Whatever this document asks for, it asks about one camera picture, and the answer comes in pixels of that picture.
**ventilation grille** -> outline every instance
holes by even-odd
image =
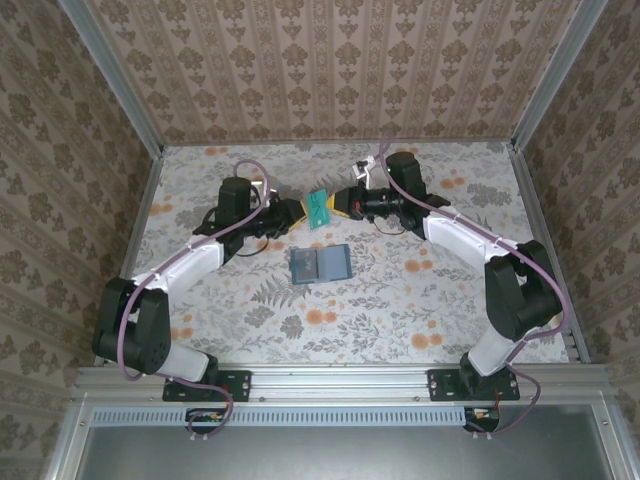
[[[185,426],[185,407],[100,407],[93,427]],[[463,407],[255,408],[237,407],[229,426],[380,427],[464,425]],[[205,425],[194,422],[195,426]]]

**cable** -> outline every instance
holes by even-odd
[[[271,181],[269,179],[269,175],[267,173],[267,170],[262,166],[262,164],[260,162],[257,162],[255,160],[240,160],[233,167],[233,174],[237,176],[238,175],[238,167],[240,165],[244,165],[244,164],[254,165],[254,166],[258,167],[262,171],[262,173],[264,175],[264,178],[265,178],[266,190],[268,192],[270,192],[271,191]],[[124,338],[125,338],[125,332],[127,330],[127,325],[129,323],[129,315],[131,315],[131,310],[133,309],[133,305],[135,304],[136,300],[140,296],[140,293],[142,293],[142,291],[145,289],[145,287],[147,285],[149,285],[153,281],[153,279],[156,278],[157,275],[161,275],[171,265],[173,265],[175,262],[180,260],[182,257],[184,257],[185,255],[188,255],[193,250],[196,250],[199,247],[201,247],[203,245],[206,245],[210,241],[215,240],[216,238],[221,237],[223,235],[226,235],[227,233],[235,230],[236,228],[239,228],[242,225],[245,225],[246,223],[250,222],[256,216],[258,216],[260,214],[260,212],[262,212],[262,210],[264,210],[266,205],[267,205],[266,202],[260,202],[260,205],[258,205],[258,208],[256,208],[247,217],[243,218],[239,222],[231,225],[230,227],[224,228],[224,229],[220,230],[219,232],[214,233],[213,235],[205,237],[202,240],[198,240],[197,242],[195,242],[195,243],[193,243],[191,245],[187,245],[186,248],[180,250],[173,257],[169,258],[162,265],[160,265],[157,269],[155,269],[154,273],[152,273],[147,278],[145,278],[142,282],[140,282],[140,285],[138,285],[136,287],[136,289],[131,293],[131,296],[129,297],[129,300],[127,301],[127,304],[125,305],[124,312],[122,313],[122,319],[120,321],[120,328],[118,330],[118,343],[117,343],[117,348],[116,348],[116,360],[117,360],[117,363],[118,363],[118,367],[120,368],[120,372],[122,373],[124,378],[126,378],[129,381],[136,381],[142,376],[141,372],[139,372],[137,375],[129,375],[129,372],[127,372],[127,368],[126,368],[126,366],[124,364]],[[169,378],[169,380],[170,381],[174,381],[174,382],[178,382],[178,383],[182,383],[183,385],[187,385],[187,386],[192,387],[192,388],[200,388],[200,389],[205,389],[205,390],[214,390],[214,391],[217,391],[219,393],[222,393],[223,395],[225,395],[227,397],[227,400],[229,402],[228,414],[225,416],[225,418],[220,423],[220,425],[218,425],[218,427],[216,427],[215,430],[213,430],[211,432],[211,435],[214,435],[217,432],[219,432],[221,427],[223,427],[226,424],[228,418],[231,415],[231,412],[233,412],[233,398],[231,397],[231,395],[229,395],[228,392],[225,392],[221,388],[216,387],[215,385],[201,385],[201,384],[189,382],[187,380],[183,380],[181,378]]]
[[[269,246],[269,237],[267,237],[267,243],[265,243],[260,250],[256,250],[253,253],[246,253],[246,254],[236,253],[236,257],[243,257],[243,258],[253,257],[259,253],[264,252],[268,246]]]
[[[373,226],[376,227],[376,230],[378,230],[381,234],[383,235],[402,235],[404,232],[407,231],[406,228],[403,228],[401,232],[383,232],[382,230],[380,230],[380,227],[378,226],[378,224],[376,223],[376,219],[374,217],[373,219]]]
[[[518,418],[516,418],[513,422],[511,422],[509,425],[507,425],[506,427],[500,428],[499,430],[495,430],[493,432],[487,432],[485,429],[483,429],[480,425],[477,425],[473,422],[470,422],[467,420],[467,425],[471,425],[473,428],[475,428],[476,430],[478,430],[477,433],[485,435],[487,437],[491,437],[493,435],[499,435],[501,433],[507,433],[509,430],[511,430],[512,428],[515,428],[516,425],[518,425],[520,422],[522,422],[525,417],[527,415],[529,415],[529,413],[531,412],[531,410],[533,409],[533,407],[536,406],[536,404],[538,403],[538,400],[540,400],[540,395],[542,394],[542,386],[540,385],[540,382],[538,382],[535,378],[533,378],[530,375],[527,375],[526,373],[516,369],[515,367],[513,367],[512,365],[507,365],[507,368],[509,369],[509,371],[519,377],[524,378],[525,380],[530,381],[531,383],[533,383],[536,387],[536,393],[534,393],[533,397],[531,398],[531,402],[529,402],[529,405],[527,405],[527,407],[524,409],[524,411],[518,416]]]
[[[405,197],[410,202],[415,203],[419,207],[425,208],[425,209],[429,210],[430,212],[437,213],[438,215],[442,215],[443,217],[446,217],[446,218],[448,218],[450,220],[455,220],[457,223],[465,226],[466,228],[468,228],[472,232],[477,233],[478,235],[480,235],[481,237],[486,238],[487,240],[490,240],[491,242],[493,242],[494,245],[497,245],[497,246],[503,248],[504,250],[506,250],[507,252],[511,253],[516,258],[518,258],[518,260],[520,260],[521,262],[525,263],[527,266],[531,267],[538,275],[540,275],[549,284],[549,286],[551,286],[551,288],[555,292],[556,296],[558,297],[558,300],[560,300],[560,304],[562,305],[562,321],[560,322],[560,325],[558,325],[557,327],[552,328],[550,330],[546,330],[544,332],[533,333],[531,335],[526,336],[522,340],[522,343],[520,344],[520,346],[517,347],[513,352],[511,352],[511,355],[509,355],[509,357],[507,358],[506,362],[509,363],[511,360],[513,360],[513,358],[518,353],[520,353],[520,351],[524,347],[524,344],[527,341],[535,340],[536,338],[548,337],[548,336],[551,336],[551,335],[555,335],[556,333],[561,332],[563,330],[566,330],[567,327],[569,326],[569,314],[568,314],[568,312],[569,312],[569,302],[568,302],[567,298],[565,297],[564,293],[562,292],[562,290],[560,289],[560,286],[551,277],[551,275],[549,275],[540,265],[538,265],[533,260],[529,259],[525,255],[520,253],[518,250],[513,248],[511,245],[507,245],[506,243],[504,243],[502,240],[500,240],[500,237],[497,237],[497,236],[495,236],[495,235],[493,235],[493,234],[491,234],[489,232],[485,232],[481,228],[478,228],[476,225],[474,225],[473,223],[468,221],[462,215],[456,216],[456,215],[453,215],[452,213],[447,212],[445,210],[441,210],[439,208],[436,208],[436,207],[433,207],[431,205],[428,205],[428,204],[426,204],[424,202],[421,202],[417,198],[411,196],[406,191],[404,191],[400,187],[400,185],[398,185],[398,183],[393,179],[391,174],[389,173],[389,169],[387,167],[387,161],[384,158],[384,153],[389,149],[389,145],[391,144],[391,142],[388,139],[388,137],[387,137],[386,145],[383,142],[380,143],[380,151],[379,151],[377,157],[380,160],[380,163],[381,163],[381,165],[383,167],[382,171],[383,171],[384,175],[387,177],[387,180],[389,181],[389,184],[392,185],[395,188],[395,190],[397,190],[398,193],[400,193],[400,195]]]
[[[255,165],[256,167],[258,167],[262,171],[262,173],[264,174],[265,182],[266,182],[266,186],[267,186],[267,191],[271,191],[271,182],[269,180],[269,176],[267,174],[266,169],[262,166],[262,164],[260,162],[257,162],[255,160],[240,160],[233,167],[233,174],[234,175],[237,175],[238,167],[240,165],[243,165],[243,164],[251,164],[251,165]],[[242,225],[245,225],[246,223],[248,223],[251,220],[253,220],[256,216],[258,216],[258,214],[260,214],[260,212],[265,208],[265,206],[266,206],[265,202],[260,202],[260,205],[258,206],[258,208],[256,208],[253,212],[251,212],[251,214],[249,214],[247,217],[243,218],[239,222],[231,225],[230,227],[222,229],[219,232],[214,233],[213,235],[205,237],[202,240],[198,240],[194,244],[188,245],[186,248],[180,250],[173,257],[171,257],[166,262],[164,262],[162,265],[160,265],[154,271],[154,273],[152,273],[147,278],[145,278],[142,282],[140,282],[140,285],[138,285],[136,287],[136,289],[131,294],[131,297],[129,297],[129,300],[127,301],[127,305],[125,306],[124,312],[122,314],[122,321],[120,323],[120,329],[118,331],[118,345],[117,345],[117,349],[116,349],[116,359],[118,361],[118,367],[120,368],[120,371],[122,372],[122,375],[127,380],[135,381],[135,380],[138,380],[142,376],[142,373],[138,373],[137,375],[129,375],[129,373],[127,372],[126,366],[124,364],[124,336],[125,336],[125,331],[127,329],[127,324],[129,322],[129,315],[131,314],[131,310],[133,309],[133,305],[134,305],[135,301],[137,300],[137,298],[142,293],[142,291],[145,289],[145,287],[147,285],[149,285],[153,281],[153,279],[156,278],[157,275],[161,275],[171,265],[173,265],[175,262],[180,260],[185,255],[188,255],[192,250],[195,250],[195,249],[197,249],[197,248],[199,248],[199,247],[201,247],[203,245],[206,245],[211,240],[215,240],[218,237],[226,235],[227,233],[229,233],[229,232],[235,230],[236,228],[241,227]]]
[[[222,428],[231,419],[231,414],[233,414],[233,397],[231,396],[231,394],[229,392],[227,392],[223,388],[217,387],[215,385],[203,385],[201,383],[193,383],[193,382],[189,382],[187,380],[183,380],[182,378],[173,378],[173,377],[169,377],[169,376],[163,375],[163,374],[158,374],[158,376],[164,377],[164,378],[168,379],[169,381],[173,381],[173,382],[176,382],[176,383],[181,383],[182,385],[185,385],[185,386],[190,387],[190,388],[199,388],[201,390],[213,390],[214,392],[218,392],[218,393],[224,395],[224,397],[226,398],[226,400],[227,400],[227,408],[226,408],[226,411],[225,411],[225,416],[220,421],[218,426],[215,427],[211,432],[209,432],[207,434],[203,434],[203,435],[194,432],[193,431],[193,421],[198,417],[202,417],[204,415],[211,414],[211,413],[217,413],[217,412],[200,411],[200,412],[193,413],[191,415],[191,417],[189,417],[189,423],[187,424],[187,430],[191,434],[191,439],[192,440],[195,439],[195,438],[198,438],[198,437],[202,437],[202,438],[204,438],[206,440],[208,437],[213,437],[214,435],[217,435],[218,433],[220,433],[220,430],[222,430]]]
[[[507,252],[511,253],[516,258],[518,258],[518,260],[520,260],[521,262],[525,263],[527,266],[531,267],[538,275],[540,275],[549,284],[549,286],[553,289],[553,291],[555,292],[556,296],[558,297],[558,300],[560,300],[560,304],[562,306],[562,321],[560,322],[560,325],[558,325],[557,327],[552,328],[550,330],[546,330],[544,332],[533,333],[533,334],[525,336],[522,339],[522,341],[520,342],[520,344],[516,348],[513,349],[511,354],[509,354],[509,356],[505,360],[507,368],[511,372],[513,372],[516,375],[521,376],[522,378],[525,378],[525,379],[529,380],[530,382],[532,382],[532,383],[534,383],[536,385],[536,394],[533,396],[533,398],[531,399],[531,402],[529,403],[527,408],[525,408],[524,412],[522,412],[522,414],[515,421],[513,421],[510,425],[500,429],[498,432],[494,432],[494,434],[495,433],[500,433],[500,432],[507,432],[507,431],[511,430],[511,428],[513,428],[516,425],[518,425],[522,420],[524,420],[524,418],[529,414],[531,409],[538,402],[538,399],[540,398],[540,394],[541,394],[541,391],[542,391],[542,387],[540,386],[540,384],[533,377],[530,377],[529,375],[526,375],[525,373],[522,373],[519,370],[516,370],[513,366],[510,365],[510,362],[513,361],[513,359],[518,355],[518,353],[520,353],[520,351],[522,351],[522,349],[524,348],[524,346],[525,346],[525,344],[527,342],[529,342],[531,340],[535,340],[537,338],[549,337],[551,335],[555,335],[556,333],[567,329],[567,327],[569,326],[569,313],[568,313],[569,312],[569,302],[567,300],[567,297],[564,295],[564,293],[560,289],[560,286],[551,277],[551,275],[549,275],[540,265],[538,265],[533,260],[527,258],[525,255],[520,253],[518,250],[513,248],[511,245],[507,245],[506,243],[504,243],[499,237],[497,237],[497,236],[495,236],[495,235],[493,235],[493,234],[491,234],[489,232],[485,232],[481,228],[478,228],[477,226],[475,226],[473,223],[471,223],[470,221],[468,221],[466,218],[464,218],[461,215],[460,216],[456,216],[456,215],[453,215],[452,213],[449,213],[449,212],[447,212],[445,210],[441,210],[439,208],[436,208],[436,207],[428,205],[428,204],[426,204],[424,202],[421,202],[420,200],[418,200],[417,198],[411,196],[409,193],[407,193],[405,190],[403,190],[400,187],[400,185],[398,185],[398,183],[391,176],[391,173],[389,172],[389,168],[387,167],[387,160],[384,157],[384,154],[389,149],[390,145],[391,145],[391,135],[385,134],[383,139],[382,139],[382,141],[380,142],[380,149],[378,151],[377,158],[380,161],[380,165],[382,165],[382,172],[384,173],[385,177],[387,177],[387,180],[389,181],[389,184],[393,188],[395,188],[396,191],[398,191],[398,193],[400,193],[400,195],[402,195],[404,198],[406,198],[410,202],[413,202],[414,204],[418,205],[419,207],[426,208],[430,212],[437,213],[437,214],[442,215],[443,217],[446,217],[446,218],[448,218],[450,220],[455,220],[457,223],[463,225],[464,227],[468,228],[472,232],[477,233],[478,235],[480,235],[481,237],[486,238],[487,240],[490,240],[491,242],[493,242],[494,245],[497,245],[497,246],[503,248],[504,250],[506,250]]]

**floral wallpaper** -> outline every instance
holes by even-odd
[[[639,2],[609,1],[525,157],[590,352],[640,440]]]
[[[1,1],[1,478],[44,473],[149,167],[57,3]]]
[[[579,0],[89,0],[168,145],[507,138]]]

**patterned floor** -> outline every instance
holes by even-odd
[[[302,199],[320,188],[333,193],[352,185],[350,166],[377,148],[168,148],[136,273],[184,244],[216,205],[220,183],[239,159],[261,161],[282,184],[283,198]],[[390,152],[401,149],[415,153],[430,192],[504,237],[531,238],[504,144],[398,143]],[[257,169],[245,168],[242,174],[257,176]],[[386,185],[379,168],[374,179],[374,186]],[[399,229],[396,219],[380,220],[379,226]],[[342,243],[351,249],[351,280],[291,284],[292,248]],[[243,252],[262,245],[264,240],[251,239]],[[234,363],[455,363],[488,325],[483,275],[413,234],[385,236],[367,222],[337,216],[314,231],[304,223],[255,257],[233,258],[187,292],[171,315],[176,341]],[[566,362],[567,356],[558,336],[527,346],[518,360]]]

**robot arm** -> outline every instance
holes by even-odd
[[[391,177],[403,190],[428,205],[450,213],[453,219],[408,202],[393,188],[369,189],[362,180],[358,185],[336,193],[327,206],[354,220],[373,221],[377,216],[386,218],[391,214],[397,215],[407,231],[423,240],[442,245],[476,270],[484,271],[487,316],[491,325],[460,362],[463,388],[470,395],[476,395],[483,385],[490,383],[486,379],[506,367],[525,336],[547,325],[561,312],[560,301],[537,272],[498,246],[497,242],[491,242],[461,225],[458,219],[462,215],[449,201],[428,194],[413,154],[395,153],[387,157],[386,163]],[[533,260],[553,278],[551,263],[540,243],[532,240],[518,244],[513,240],[500,240]]]
[[[227,229],[248,217],[253,203],[265,202],[253,220],[225,235],[202,242],[205,237]],[[207,273],[221,268],[240,250],[246,237],[278,238],[295,228],[306,212],[301,202],[281,200],[277,192],[256,188],[249,180],[231,177],[223,181],[218,206],[211,209],[187,242],[189,252],[172,260],[168,268],[156,268],[131,280],[111,279],[103,292],[92,349],[96,355],[116,361],[118,333],[123,313],[133,291],[154,276],[136,299],[127,321],[123,350],[127,367],[144,374],[159,373],[190,382],[216,385],[218,361],[215,357],[171,341],[170,306]]]

